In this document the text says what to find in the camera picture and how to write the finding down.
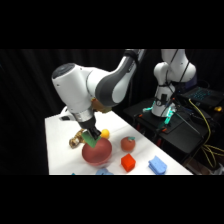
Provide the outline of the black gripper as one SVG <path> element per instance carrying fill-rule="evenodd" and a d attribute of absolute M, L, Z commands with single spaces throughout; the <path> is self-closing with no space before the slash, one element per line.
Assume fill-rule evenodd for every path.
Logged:
<path fill-rule="evenodd" d="M 94 139 L 97 139 L 101 135 L 101 132 L 95 127 L 95 124 L 96 124 L 95 118 L 91 118 L 88 121 L 80 122 L 79 123 L 80 127 L 83 129 L 87 129 L 83 131 L 82 135 L 89 136 L 90 133 Z"/>

